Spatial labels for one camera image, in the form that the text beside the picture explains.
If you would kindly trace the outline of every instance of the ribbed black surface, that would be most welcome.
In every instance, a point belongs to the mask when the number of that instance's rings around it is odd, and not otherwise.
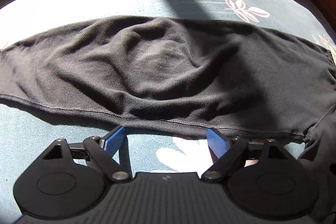
[[[228,199],[222,187],[199,180],[196,173],[139,173],[115,184],[94,209],[68,220],[24,216],[16,224],[263,224],[280,223],[248,215]],[[286,224],[313,224],[303,217]]]

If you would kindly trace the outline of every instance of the blue patterned cloth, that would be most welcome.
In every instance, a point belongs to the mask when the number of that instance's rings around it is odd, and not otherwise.
[[[16,0],[0,9],[0,47],[61,25],[113,15],[246,21],[303,37],[335,52],[336,34],[309,0]],[[69,143],[81,142],[107,132],[53,125],[0,104],[0,223],[12,223],[20,216],[13,185],[53,140],[62,137]],[[212,164],[206,140],[136,133],[128,136],[133,175],[139,171],[201,174]],[[291,143],[286,149],[297,157],[303,145]]]

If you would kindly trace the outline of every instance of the triangular cutout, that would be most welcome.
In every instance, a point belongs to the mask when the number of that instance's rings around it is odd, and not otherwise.
[[[288,158],[276,146],[269,147],[268,158],[278,160],[288,160]]]
[[[55,145],[48,154],[44,156],[44,160],[53,160],[53,159],[61,159],[63,158],[62,155],[62,148],[60,145]]]

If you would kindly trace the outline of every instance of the black garment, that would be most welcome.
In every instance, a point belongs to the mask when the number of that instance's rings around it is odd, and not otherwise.
[[[80,22],[2,50],[0,68],[3,99],[171,133],[302,140],[336,115],[328,50],[239,22]]]

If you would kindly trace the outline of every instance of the floral pattern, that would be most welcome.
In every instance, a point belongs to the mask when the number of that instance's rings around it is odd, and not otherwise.
[[[175,145],[181,152],[167,147],[156,151],[157,159],[164,165],[179,172],[197,172],[201,176],[213,161],[210,155],[207,140],[192,140],[190,137],[173,136]],[[165,173],[164,170],[153,170],[153,173]]]
[[[319,38],[321,39],[323,45],[331,51],[331,54],[333,56],[334,62],[336,63],[336,47],[332,45],[329,37],[327,37],[325,34],[323,36],[319,35]],[[316,44],[323,46],[318,39],[313,35],[313,39],[315,40]]]
[[[236,1],[237,8],[232,0],[225,0],[225,2],[227,6],[230,7],[230,8],[226,8],[225,10],[233,10],[240,19],[248,23],[250,23],[250,19],[253,20],[254,22],[259,22],[256,16],[264,17],[264,18],[268,18],[270,16],[268,12],[260,8],[257,8],[257,7],[250,7],[246,10],[245,9],[246,4],[242,0]]]

